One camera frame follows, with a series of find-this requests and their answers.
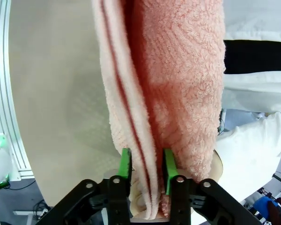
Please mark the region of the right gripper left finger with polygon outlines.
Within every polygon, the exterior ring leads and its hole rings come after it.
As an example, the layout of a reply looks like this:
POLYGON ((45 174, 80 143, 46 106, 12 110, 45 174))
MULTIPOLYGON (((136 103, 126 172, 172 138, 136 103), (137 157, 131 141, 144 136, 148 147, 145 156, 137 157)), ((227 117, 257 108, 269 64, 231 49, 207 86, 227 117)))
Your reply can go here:
POLYGON ((100 183, 82 180, 36 225, 99 225, 93 216, 107 210, 107 225, 130 225, 127 199, 130 194, 132 155, 122 149, 118 172, 100 183))

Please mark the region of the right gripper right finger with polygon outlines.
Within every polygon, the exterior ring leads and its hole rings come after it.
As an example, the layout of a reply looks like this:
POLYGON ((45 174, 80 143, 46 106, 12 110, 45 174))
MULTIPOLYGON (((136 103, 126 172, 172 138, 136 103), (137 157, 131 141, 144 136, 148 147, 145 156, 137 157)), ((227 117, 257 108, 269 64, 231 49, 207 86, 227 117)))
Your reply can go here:
POLYGON ((192 210, 210 225, 262 225, 213 179, 197 183, 179 174, 171 149, 163 150, 163 180, 170 197, 169 225, 192 225, 192 210))

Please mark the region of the pink terry towel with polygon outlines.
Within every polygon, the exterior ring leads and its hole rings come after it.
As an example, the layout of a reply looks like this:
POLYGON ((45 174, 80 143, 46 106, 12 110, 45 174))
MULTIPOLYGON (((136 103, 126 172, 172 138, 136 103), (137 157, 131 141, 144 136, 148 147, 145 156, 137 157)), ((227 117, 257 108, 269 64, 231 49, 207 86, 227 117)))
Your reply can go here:
POLYGON ((169 215, 162 158, 207 178, 219 126, 223 0, 92 0, 114 146, 129 148, 144 206, 169 215))

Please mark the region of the person's left hand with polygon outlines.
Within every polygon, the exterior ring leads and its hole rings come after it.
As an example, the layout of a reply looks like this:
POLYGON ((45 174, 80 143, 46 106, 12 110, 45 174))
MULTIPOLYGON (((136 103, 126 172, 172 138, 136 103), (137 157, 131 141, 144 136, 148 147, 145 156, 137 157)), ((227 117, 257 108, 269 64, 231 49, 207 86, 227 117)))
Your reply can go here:
POLYGON ((213 158, 211 162, 210 172, 209 172, 209 178, 215 180, 218 182, 223 174, 223 164, 220 156, 218 153, 214 150, 213 151, 213 158))

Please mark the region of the person in white shirt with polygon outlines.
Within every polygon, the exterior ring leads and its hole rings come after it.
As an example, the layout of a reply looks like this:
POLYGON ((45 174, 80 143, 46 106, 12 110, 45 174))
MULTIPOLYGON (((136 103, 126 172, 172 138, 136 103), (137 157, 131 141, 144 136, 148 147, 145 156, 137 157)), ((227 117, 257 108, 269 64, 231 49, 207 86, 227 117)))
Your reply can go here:
POLYGON ((217 138, 219 184, 242 201, 271 180, 281 159, 281 0, 224 0, 222 107, 264 113, 217 138))

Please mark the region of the aluminium profile frame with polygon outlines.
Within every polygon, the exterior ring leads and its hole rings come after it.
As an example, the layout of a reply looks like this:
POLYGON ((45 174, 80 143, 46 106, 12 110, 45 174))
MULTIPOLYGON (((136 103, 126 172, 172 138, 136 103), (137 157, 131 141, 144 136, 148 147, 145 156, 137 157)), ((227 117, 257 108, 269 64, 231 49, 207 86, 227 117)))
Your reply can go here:
POLYGON ((0 0, 0 146, 10 151, 11 181, 34 178, 18 127, 9 70, 9 16, 11 0, 0 0))

